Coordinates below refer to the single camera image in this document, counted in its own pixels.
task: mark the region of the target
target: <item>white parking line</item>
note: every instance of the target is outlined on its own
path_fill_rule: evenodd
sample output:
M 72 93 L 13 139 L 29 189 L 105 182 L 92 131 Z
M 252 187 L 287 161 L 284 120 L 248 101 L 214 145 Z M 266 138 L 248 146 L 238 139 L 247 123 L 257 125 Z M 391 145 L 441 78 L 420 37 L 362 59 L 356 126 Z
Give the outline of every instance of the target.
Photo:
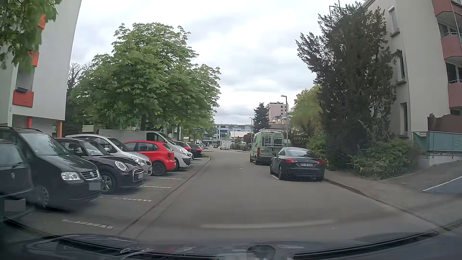
M 99 227 L 99 228 L 107 228 L 107 229 L 113 229 L 113 228 L 114 228 L 114 226 L 101 225 L 101 224 L 94 224 L 94 223 L 86 222 L 86 221 L 71 221 L 71 220 L 68 220 L 68 219 L 63 219 L 63 220 L 61 220 L 61 221 L 63 221 L 63 222 L 68 222 L 68 223 L 74 223 L 74 224 L 81 224 L 81 225 Z
M 126 199 L 126 200 L 137 200 L 137 201 L 152 201 L 150 199 L 141 199 L 141 198 L 118 198 L 118 197 L 114 197 L 113 199 Z
M 168 180 L 182 180 L 179 178 L 166 178 L 166 177 L 158 177 L 159 179 L 168 179 Z
M 448 184 L 448 183 L 450 183 L 450 182 L 452 182 L 452 181 L 455 181 L 455 180 L 458 180 L 458 179 L 460 179 L 460 178 L 462 178 L 462 176 L 459 176 L 459 177 L 457 177 L 457 178 L 455 178 L 455 179 L 452 179 L 452 180 L 450 180 L 450 181 L 446 181 L 445 183 L 438 184 L 438 185 L 436 185 L 436 186 L 430 187 L 430 188 L 428 188 L 428 189 L 424 189 L 423 192 L 426 192 L 426 191 L 431 190 L 431 189 L 433 189 L 433 188 L 440 187 L 440 186 L 442 186 L 442 185 Z
M 148 188 L 166 188 L 166 189 L 170 189 L 171 187 L 160 187 L 160 186 L 145 186 L 145 185 L 142 185 L 140 187 L 148 187 Z

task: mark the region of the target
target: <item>car grille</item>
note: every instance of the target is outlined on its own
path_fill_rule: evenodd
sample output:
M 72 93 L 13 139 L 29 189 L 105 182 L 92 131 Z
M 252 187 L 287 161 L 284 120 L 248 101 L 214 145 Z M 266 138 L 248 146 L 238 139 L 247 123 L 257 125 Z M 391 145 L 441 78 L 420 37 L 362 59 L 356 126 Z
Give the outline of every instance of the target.
M 138 176 L 143 176 L 144 174 L 144 169 L 139 167 L 139 168 L 135 168 L 133 170 L 133 181 L 140 181 L 142 180 L 142 178 L 140 179 Z
M 99 178 L 99 173 L 97 171 L 84 172 L 80 173 L 86 180 L 96 180 Z

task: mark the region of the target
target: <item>street lamp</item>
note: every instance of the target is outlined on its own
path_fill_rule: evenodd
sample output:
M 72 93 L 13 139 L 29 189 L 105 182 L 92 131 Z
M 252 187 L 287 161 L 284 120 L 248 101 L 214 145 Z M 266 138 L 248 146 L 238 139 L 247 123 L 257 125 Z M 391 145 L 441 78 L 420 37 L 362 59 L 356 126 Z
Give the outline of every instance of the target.
M 289 109 L 289 105 L 287 103 L 287 96 L 281 95 L 281 97 L 286 98 L 286 144 L 289 145 L 289 118 L 287 117 L 287 110 Z

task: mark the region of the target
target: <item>overcast sky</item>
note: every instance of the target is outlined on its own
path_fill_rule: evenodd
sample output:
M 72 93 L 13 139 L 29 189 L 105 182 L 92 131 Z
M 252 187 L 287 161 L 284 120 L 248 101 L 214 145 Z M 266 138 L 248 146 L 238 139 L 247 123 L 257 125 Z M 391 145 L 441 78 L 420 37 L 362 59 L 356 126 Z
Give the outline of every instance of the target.
M 297 57 L 300 33 L 319 34 L 318 13 L 338 0 L 82 0 L 72 62 L 110 53 L 114 31 L 125 23 L 160 22 L 190 31 L 197 63 L 221 68 L 216 123 L 250 124 L 260 102 L 285 102 L 313 86 Z M 355 0 L 341 0 L 341 5 Z

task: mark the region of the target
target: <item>round headlight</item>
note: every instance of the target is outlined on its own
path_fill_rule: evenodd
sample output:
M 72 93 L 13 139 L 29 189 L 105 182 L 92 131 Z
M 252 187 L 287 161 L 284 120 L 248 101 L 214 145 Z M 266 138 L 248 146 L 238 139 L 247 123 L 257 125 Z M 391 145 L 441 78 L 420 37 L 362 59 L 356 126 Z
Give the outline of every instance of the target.
M 117 166 L 117 168 L 121 169 L 122 171 L 126 171 L 128 170 L 127 166 L 125 165 L 125 163 L 121 162 L 121 161 L 115 161 L 115 165 Z

